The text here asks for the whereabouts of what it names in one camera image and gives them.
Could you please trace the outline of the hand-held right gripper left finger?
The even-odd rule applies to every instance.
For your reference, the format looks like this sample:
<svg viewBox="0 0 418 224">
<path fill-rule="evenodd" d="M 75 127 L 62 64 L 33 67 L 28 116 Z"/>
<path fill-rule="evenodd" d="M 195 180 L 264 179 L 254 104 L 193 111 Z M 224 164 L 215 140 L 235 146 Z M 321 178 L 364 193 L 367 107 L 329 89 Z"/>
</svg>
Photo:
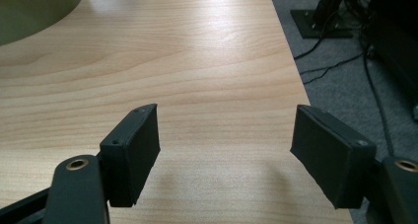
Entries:
<svg viewBox="0 0 418 224">
<path fill-rule="evenodd" d="M 100 158 L 112 207 L 136 204 L 160 151 L 156 104 L 132 110 L 107 135 Z"/>
</svg>

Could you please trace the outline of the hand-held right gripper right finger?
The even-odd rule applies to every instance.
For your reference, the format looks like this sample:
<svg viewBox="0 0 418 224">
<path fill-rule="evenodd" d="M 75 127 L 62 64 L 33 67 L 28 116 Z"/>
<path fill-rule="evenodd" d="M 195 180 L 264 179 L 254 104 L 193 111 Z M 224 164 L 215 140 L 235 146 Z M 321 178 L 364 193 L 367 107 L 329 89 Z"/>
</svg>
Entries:
<svg viewBox="0 0 418 224">
<path fill-rule="evenodd" d="M 358 208 L 377 146 L 328 112 L 298 105 L 291 153 L 336 208 Z"/>
</svg>

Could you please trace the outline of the black metal stand base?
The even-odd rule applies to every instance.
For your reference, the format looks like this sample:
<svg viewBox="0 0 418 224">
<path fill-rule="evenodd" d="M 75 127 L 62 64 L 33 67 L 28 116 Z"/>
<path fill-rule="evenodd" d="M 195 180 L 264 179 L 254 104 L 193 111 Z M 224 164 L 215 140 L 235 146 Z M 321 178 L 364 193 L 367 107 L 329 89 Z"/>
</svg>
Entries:
<svg viewBox="0 0 418 224">
<path fill-rule="evenodd" d="M 350 38 L 353 36 L 338 13 L 332 13 L 323 23 L 314 20 L 314 10 L 291 10 L 291 16 L 302 38 Z"/>
</svg>

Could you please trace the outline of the olive green round container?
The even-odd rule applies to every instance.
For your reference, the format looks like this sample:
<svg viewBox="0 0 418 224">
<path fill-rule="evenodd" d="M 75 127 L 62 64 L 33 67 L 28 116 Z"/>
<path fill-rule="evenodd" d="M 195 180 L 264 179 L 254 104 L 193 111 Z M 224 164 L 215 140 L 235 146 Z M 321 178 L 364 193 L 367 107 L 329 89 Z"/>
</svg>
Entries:
<svg viewBox="0 0 418 224">
<path fill-rule="evenodd" d="M 0 0 L 0 45 L 34 35 L 69 15 L 81 0 Z"/>
</svg>

